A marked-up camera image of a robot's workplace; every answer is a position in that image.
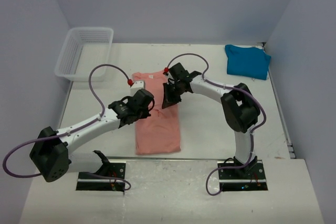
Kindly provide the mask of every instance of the gray wall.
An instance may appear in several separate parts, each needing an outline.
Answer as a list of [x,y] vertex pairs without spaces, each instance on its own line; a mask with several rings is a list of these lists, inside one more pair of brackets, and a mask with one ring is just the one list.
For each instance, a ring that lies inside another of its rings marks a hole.
[[[0,0],[0,159],[14,146],[56,126],[68,82],[53,69],[68,31],[56,0]],[[24,148],[10,159],[21,174],[35,172]],[[0,223],[18,223],[30,179],[0,170]]]
[[326,223],[336,223],[336,4],[291,0],[267,42],[289,134]]
[[290,0],[58,0],[73,26],[108,26],[115,42],[266,41]]

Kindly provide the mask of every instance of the laundry basket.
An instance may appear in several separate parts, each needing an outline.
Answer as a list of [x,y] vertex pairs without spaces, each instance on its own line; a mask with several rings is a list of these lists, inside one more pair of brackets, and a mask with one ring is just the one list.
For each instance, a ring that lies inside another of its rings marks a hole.
[[[55,75],[70,81],[88,81],[91,70],[108,63],[113,30],[105,27],[72,28],[64,41]],[[106,67],[97,69],[92,81],[103,81]]]

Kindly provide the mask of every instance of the blue cloth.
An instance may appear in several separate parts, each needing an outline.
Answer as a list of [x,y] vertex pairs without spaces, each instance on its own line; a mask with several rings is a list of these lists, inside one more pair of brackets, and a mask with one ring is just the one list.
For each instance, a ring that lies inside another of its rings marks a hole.
[[262,49],[236,47],[226,45],[227,73],[236,76],[247,76],[260,80],[267,79],[268,65],[271,56]]

